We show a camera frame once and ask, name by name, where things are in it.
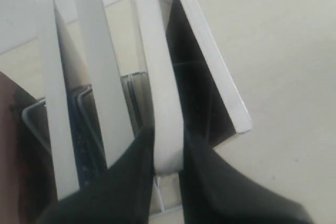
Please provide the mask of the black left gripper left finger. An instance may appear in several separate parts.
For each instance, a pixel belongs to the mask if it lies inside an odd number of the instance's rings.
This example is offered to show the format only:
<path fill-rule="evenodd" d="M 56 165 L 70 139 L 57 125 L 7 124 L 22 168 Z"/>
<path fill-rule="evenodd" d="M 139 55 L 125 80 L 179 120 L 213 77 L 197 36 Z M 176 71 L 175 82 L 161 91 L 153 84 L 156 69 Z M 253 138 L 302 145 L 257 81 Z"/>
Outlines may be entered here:
<path fill-rule="evenodd" d="M 51 205 L 37 223 L 148 223 L 153 147 L 154 129 L 144 127 L 106 172 Z"/>

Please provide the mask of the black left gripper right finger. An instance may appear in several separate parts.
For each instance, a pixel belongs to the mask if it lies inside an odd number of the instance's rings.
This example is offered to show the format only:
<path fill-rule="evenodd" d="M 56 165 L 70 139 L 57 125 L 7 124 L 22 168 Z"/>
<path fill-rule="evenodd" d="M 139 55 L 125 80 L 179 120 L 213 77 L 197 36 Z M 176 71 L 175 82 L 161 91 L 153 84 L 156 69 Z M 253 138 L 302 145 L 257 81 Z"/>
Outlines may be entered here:
<path fill-rule="evenodd" d="M 313 223 L 305 208 L 249 179 L 196 129 L 184 131 L 179 173 L 185 223 Z"/>

